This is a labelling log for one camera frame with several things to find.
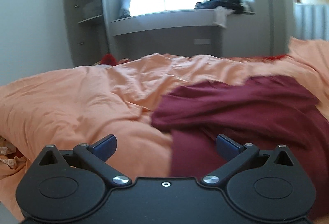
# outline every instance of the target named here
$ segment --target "red object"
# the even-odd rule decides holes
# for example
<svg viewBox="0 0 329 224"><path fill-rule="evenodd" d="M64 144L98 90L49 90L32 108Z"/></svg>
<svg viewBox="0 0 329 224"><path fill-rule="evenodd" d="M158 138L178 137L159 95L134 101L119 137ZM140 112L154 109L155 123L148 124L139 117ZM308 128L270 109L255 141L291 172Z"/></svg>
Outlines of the red object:
<svg viewBox="0 0 329 224"><path fill-rule="evenodd" d="M114 58L112 54L106 54L101 60L101 65L111 65L116 66L118 64L117 60Z"/></svg>
<svg viewBox="0 0 329 224"><path fill-rule="evenodd" d="M318 102L286 76L253 77L243 86L207 81L164 95L152 125L173 136L173 177L201 178L223 165L215 150L218 134L262 150L288 145L316 187L309 215L315 219L329 212L329 123Z"/></svg>

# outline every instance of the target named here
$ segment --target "orange bedding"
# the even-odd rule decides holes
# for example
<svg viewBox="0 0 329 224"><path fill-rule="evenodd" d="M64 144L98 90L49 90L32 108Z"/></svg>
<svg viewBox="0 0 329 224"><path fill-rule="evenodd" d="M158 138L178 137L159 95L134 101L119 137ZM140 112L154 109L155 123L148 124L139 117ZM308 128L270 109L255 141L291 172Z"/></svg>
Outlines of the orange bedding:
<svg viewBox="0 0 329 224"><path fill-rule="evenodd" d="M214 80L239 85L254 75L288 75L320 100L318 109L328 119L328 62L329 42L292 38L289 56L270 63L153 54L107 69L82 66L2 86L0 135L24 156L15 169L0 162L0 201L22 220L15 189L44 145L72 149L107 134L118 140L107 161L115 169L131 178L167 176L171 136L149 125L150 114L162 94L182 84Z"/></svg>

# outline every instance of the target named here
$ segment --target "white cloth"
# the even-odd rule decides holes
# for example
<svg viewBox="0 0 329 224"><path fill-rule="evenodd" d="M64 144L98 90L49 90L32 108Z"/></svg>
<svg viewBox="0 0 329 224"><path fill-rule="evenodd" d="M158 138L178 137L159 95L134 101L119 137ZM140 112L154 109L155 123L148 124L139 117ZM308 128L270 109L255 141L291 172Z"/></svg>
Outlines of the white cloth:
<svg viewBox="0 0 329 224"><path fill-rule="evenodd" d="M214 12L214 22L215 26L220 26L226 28L226 18L228 15L233 13L234 10L227 9L225 7L217 7Z"/></svg>

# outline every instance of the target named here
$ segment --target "maroon shirt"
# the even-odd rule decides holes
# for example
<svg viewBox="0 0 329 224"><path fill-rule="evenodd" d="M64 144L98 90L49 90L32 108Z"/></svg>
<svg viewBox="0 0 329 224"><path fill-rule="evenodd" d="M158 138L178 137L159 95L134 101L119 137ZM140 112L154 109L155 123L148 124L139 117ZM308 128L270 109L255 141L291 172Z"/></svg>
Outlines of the maroon shirt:
<svg viewBox="0 0 329 224"><path fill-rule="evenodd" d="M173 136L173 177L201 178L222 166L215 150L218 134L261 150L288 145L316 187L310 213L316 218L329 212L329 123L315 107L318 102L286 76L252 77L243 86L206 81L164 95L152 126Z"/></svg>

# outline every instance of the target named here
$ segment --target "window ledge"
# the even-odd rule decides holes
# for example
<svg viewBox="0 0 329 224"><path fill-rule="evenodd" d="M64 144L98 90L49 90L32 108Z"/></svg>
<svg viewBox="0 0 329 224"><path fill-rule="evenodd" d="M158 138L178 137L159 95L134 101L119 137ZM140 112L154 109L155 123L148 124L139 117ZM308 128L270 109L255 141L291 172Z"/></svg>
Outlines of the window ledge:
<svg viewBox="0 0 329 224"><path fill-rule="evenodd" d="M172 27L213 26L214 9L175 10L149 13L111 22L113 36ZM254 12L243 12L254 15Z"/></svg>

